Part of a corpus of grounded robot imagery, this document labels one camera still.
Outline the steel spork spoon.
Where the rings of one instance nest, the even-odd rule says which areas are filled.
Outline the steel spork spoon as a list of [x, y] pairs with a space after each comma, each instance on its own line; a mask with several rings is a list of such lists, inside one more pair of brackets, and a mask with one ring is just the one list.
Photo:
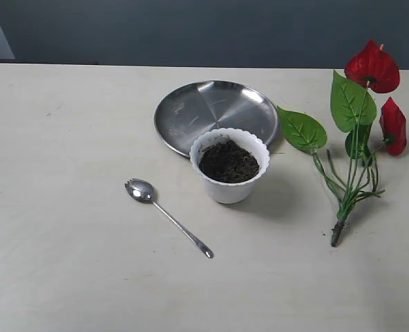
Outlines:
[[147, 181], [132, 178], [125, 182], [124, 187], [136, 201], [154, 205], [168, 220], [170, 220], [208, 259], [214, 258], [212, 249], [202, 242], [196, 235], [181, 224], [174, 216], [158, 203], [158, 193], [154, 186]]

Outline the artificial red anthurium plant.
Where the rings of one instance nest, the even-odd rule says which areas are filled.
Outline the artificial red anthurium plant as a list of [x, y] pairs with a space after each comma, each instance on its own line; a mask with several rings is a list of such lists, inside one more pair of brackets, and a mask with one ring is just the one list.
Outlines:
[[406, 149], [407, 126], [402, 110], [392, 98], [378, 109], [371, 96], [389, 94], [400, 82], [398, 64], [383, 44], [372, 39], [346, 64], [343, 74], [333, 72], [330, 113], [337, 129], [346, 135], [346, 178], [337, 172], [330, 152], [326, 153], [329, 169], [323, 166], [318, 151], [327, 144], [327, 132], [320, 122], [304, 113], [276, 109], [284, 139], [312, 157], [315, 168], [337, 200], [338, 212], [330, 239], [333, 248], [339, 244], [356, 205], [384, 193], [379, 187], [378, 152], [385, 149], [391, 156], [399, 156]]

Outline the white scalloped flower pot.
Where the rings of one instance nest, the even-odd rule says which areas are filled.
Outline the white scalloped flower pot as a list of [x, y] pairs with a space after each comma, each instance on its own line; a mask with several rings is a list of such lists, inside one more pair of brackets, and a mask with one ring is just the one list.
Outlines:
[[[234, 141], [240, 148], [248, 151], [256, 159], [259, 170], [251, 179], [241, 183], [220, 182], [209, 178], [199, 168], [199, 163], [206, 149], [228, 140]], [[189, 156], [192, 167], [204, 181], [207, 194], [213, 200], [222, 204], [238, 203], [247, 198], [252, 193], [257, 181], [265, 175], [270, 161], [269, 150], [260, 138], [248, 131], [233, 128], [213, 129], [202, 134], [192, 144]]]

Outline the round steel plate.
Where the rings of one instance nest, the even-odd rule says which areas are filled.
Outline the round steel plate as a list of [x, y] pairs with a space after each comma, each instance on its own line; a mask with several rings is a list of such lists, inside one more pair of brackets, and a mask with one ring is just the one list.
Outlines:
[[181, 86], [164, 97], [155, 110], [154, 126], [170, 149], [189, 157], [199, 136], [220, 128], [248, 131], [270, 145], [280, 121], [274, 104], [259, 91], [209, 80]]

